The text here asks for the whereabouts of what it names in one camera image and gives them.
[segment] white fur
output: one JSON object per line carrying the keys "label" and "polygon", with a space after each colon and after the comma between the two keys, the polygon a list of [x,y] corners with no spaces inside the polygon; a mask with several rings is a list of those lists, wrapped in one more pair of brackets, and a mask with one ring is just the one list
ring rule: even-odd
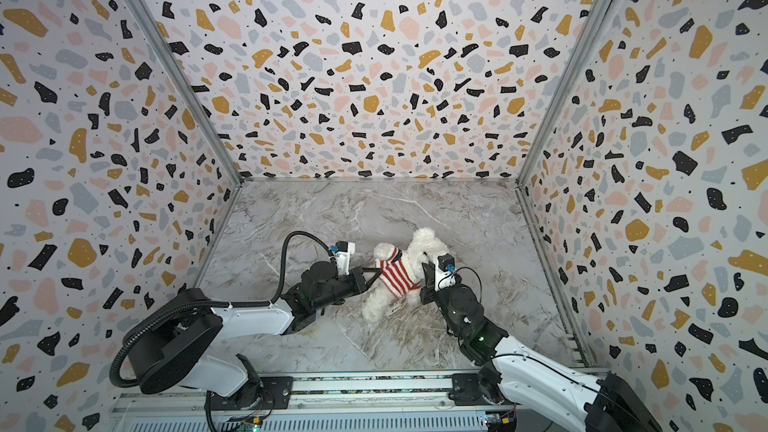
{"label": "white fur", "polygon": [[[387,260],[392,255],[394,247],[392,244],[379,244],[373,249],[373,255],[378,260]],[[423,227],[413,233],[413,240],[408,249],[402,251],[402,260],[408,265],[408,275],[412,275],[411,280],[423,285],[422,264],[431,262],[436,255],[447,253],[448,246],[435,237],[435,231]],[[419,303],[418,289],[408,292],[406,300],[411,305]],[[366,301],[362,305],[363,318],[370,323],[379,322],[394,301],[395,296],[389,289],[381,281],[376,281],[371,290],[366,293]]]}

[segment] stuffed animal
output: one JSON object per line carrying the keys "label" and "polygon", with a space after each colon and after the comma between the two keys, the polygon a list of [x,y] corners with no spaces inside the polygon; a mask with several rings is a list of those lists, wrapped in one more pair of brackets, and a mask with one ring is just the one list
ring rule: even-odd
{"label": "stuffed animal", "polygon": [[420,300],[418,290],[424,279],[422,264],[447,253],[446,244],[428,227],[413,233],[413,240],[406,250],[392,244],[377,245],[373,256],[382,274],[367,293],[362,306],[363,318],[371,323],[380,321],[390,305],[403,297],[408,303],[417,304]]}

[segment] robotic arm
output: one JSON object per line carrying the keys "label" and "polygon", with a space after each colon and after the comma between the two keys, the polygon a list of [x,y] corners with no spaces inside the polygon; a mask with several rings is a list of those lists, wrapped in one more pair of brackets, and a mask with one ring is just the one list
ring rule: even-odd
{"label": "robotic arm", "polygon": [[[286,251],[294,235],[321,244],[329,261],[313,264],[302,273],[300,283],[283,293]],[[177,384],[212,390],[225,402],[222,410],[253,408],[260,400],[266,401],[264,382],[254,367],[241,354],[236,356],[238,363],[207,353],[208,347],[239,336],[292,334],[312,324],[318,310],[366,292],[381,271],[350,269],[354,250],[350,242],[337,242],[329,248],[311,234],[292,232],[283,243],[280,282],[272,300],[228,302],[208,299],[197,288],[181,291],[126,334],[110,367],[110,381],[122,388],[139,386],[145,394]],[[421,302],[436,303],[446,320],[446,332],[458,338],[461,352],[480,367],[460,385],[454,377],[456,385],[448,398],[457,405],[479,400],[525,404],[570,432],[661,432],[624,380],[613,374],[599,379],[527,348],[485,317],[475,293],[462,284],[451,255],[430,260],[432,263],[422,265],[426,283]],[[374,273],[369,280],[363,277],[367,272]],[[136,379],[120,376],[126,358]],[[290,393],[290,382],[283,393]],[[277,400],[272,397],[273,406]],[[206,411],[209,409],[210,400],[206,400]],[[490,430],[503,430],[501,427],[488,423]]]}

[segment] patterned wall panel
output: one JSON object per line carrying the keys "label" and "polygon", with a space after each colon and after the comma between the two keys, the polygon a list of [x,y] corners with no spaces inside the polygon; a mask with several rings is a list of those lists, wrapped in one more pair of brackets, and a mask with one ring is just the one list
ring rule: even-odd
{"label": "patterned wall panel", "polygon": [[665,430],[768,430],[768,0],[619,1],[525,191]]}
{"label": "patterned wall panel", "polygon": [[245,176],[516,177],[593,0],[146,0]]}
{"label": "patterned wall panel", "polygon": [[98,430],[233,188],[120,0],[1,0],[0,429]]}

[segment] side wall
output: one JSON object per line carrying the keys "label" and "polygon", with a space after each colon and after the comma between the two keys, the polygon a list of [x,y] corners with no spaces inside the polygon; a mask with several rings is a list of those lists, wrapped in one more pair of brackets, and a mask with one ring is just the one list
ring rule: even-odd
{"label": "side wall", "polygon": [[245,176],[517,177],[593,0],[146,0]]}
{"label": "side wall", "polygon": [[768,0],[616,1],[524,190],[665,430],[768,430]]}
{"label": "side wall", "polygon": [[234,187],[120,0],[0,9],[0,429],[90,430]]}

